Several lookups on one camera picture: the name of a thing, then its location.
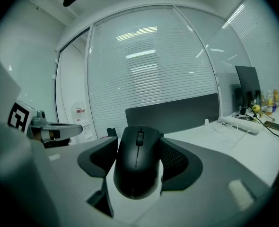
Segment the dark grey desk divider panel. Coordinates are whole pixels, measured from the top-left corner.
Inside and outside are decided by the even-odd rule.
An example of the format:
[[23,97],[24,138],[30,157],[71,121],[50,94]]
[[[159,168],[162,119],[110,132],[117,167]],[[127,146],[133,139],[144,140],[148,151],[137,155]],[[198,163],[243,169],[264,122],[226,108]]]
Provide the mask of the dark grey desk divider panel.
[[185,131],[218,119],[218,94],[128,108],[125,115],[128,126],[148,126],[164,134]]

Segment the black computer mouse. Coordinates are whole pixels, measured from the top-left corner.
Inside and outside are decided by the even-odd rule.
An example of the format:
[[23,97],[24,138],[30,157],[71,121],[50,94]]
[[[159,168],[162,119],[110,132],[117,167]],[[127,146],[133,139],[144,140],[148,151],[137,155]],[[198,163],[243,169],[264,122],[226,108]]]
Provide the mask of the black computer mouse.
[[158,185],[160,132],[147,126],[124,129],[115,161],[113,182],[126,198],[140,200]]

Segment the black computer monitor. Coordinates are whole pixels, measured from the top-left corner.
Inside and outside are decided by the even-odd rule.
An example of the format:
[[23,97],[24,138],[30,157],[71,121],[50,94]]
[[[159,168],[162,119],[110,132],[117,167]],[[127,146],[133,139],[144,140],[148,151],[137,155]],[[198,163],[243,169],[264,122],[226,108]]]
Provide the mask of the black computer monitor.
[[242,96],[242,107],[257,103],[261,95],[257,71],[254,67],[236,66]]

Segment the white water dispenser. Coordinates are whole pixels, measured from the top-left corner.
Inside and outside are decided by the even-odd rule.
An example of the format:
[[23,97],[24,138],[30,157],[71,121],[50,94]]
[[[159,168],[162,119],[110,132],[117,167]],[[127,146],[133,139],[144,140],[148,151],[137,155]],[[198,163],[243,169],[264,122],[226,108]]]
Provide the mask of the white water dispenser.
[[77,119],[75,124],[79,124],[82,126],[82,132],[75,136],[76,144],[85,143],[93,140],[93,133],[90,128],[90,123],[86,120],[79,120]]

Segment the black smartphone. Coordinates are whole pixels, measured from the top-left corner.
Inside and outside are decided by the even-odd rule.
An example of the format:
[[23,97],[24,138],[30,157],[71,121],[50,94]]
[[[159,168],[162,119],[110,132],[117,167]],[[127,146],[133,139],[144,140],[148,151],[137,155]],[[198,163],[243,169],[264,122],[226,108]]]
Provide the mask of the black smartphone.
[[266,121],[263,124],[267,128],[271,128],[271,129],[279,131],[279,124],[277,124],[277,123]]

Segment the large water bottle red label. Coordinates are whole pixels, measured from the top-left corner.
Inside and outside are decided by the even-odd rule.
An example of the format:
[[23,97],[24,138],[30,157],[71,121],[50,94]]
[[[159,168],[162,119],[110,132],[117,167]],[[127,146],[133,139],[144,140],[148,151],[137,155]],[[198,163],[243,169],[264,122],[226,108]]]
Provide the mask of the large water bottle red label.
[[87,120],[85,103],[75,101],[71,108],[71,115],[74,122],[84,122]]

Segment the white power strip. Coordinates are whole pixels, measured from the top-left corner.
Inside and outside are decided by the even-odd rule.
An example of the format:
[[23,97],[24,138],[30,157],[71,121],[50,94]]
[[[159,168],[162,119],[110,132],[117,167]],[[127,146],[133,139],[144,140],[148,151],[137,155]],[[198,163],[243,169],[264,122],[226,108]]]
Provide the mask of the white power strip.
[[234,126],[238,129],[242,129],[244,131],[249,131],[253,134],[258,134],[262,129],[263,125],[260,123],[255,123],[248,120],[243,119],[237,119],[230,116],[222,116],[218,118],[219,122],[223,122],[225,124],[229,124],[231,126]]

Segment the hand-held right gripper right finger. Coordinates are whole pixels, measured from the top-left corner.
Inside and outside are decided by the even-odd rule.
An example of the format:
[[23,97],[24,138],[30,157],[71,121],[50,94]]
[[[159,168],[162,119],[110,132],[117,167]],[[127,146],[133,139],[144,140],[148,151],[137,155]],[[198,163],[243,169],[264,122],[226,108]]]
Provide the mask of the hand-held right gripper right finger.
[[161,138],[160,198],[135,227],[244,227],[263,208],[270,187],[234,158]]

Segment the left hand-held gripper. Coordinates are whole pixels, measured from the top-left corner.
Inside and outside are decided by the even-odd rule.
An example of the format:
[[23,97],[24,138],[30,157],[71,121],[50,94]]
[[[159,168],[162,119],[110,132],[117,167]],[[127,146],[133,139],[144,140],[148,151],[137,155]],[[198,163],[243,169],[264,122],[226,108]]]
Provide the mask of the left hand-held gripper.
[[29,139],[43,143],[44,148],[49,141],[62,141],[78,136],[83,127],[78,124],[40,123],[37,111],[26,103],[17,100],[9,114],[8,125],[22,131]]

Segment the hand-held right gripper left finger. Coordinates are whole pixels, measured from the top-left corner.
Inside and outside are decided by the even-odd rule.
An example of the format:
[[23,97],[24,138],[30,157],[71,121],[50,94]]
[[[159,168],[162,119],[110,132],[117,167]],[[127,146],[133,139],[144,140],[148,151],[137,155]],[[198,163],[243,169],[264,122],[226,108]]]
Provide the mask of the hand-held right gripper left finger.
[[62,221],[113,221],[106,176],[114,164],[116,137],[50,148],[52,199]]

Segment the small black tripod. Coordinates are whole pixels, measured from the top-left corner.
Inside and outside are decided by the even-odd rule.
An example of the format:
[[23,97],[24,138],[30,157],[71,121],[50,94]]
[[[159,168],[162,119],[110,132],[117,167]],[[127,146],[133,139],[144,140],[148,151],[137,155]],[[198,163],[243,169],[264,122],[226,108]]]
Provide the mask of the small black tripod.
[[236,115],[236,118],[246,121],[253,121],[254,118],[252,116],[249,116],[246,111],[247,109],[245,107],[242,107],[240,109],[240,112]]

